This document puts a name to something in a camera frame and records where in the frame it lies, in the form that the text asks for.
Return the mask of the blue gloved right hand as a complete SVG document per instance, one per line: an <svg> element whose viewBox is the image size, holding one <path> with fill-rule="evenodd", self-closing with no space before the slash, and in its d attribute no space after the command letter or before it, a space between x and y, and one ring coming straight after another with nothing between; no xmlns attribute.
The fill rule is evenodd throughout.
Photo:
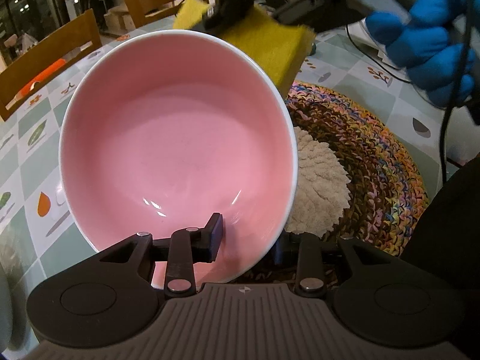
<svg viewBox="0 0 480 360"><path fill-rule="evenodd" d="M467 0L416 0L407 24L397 15L381 11L375 11L365 22L388 58L406 70L409 80L424 90L434 105L445 107L462 50L447 26L466 12Z"/></svg>

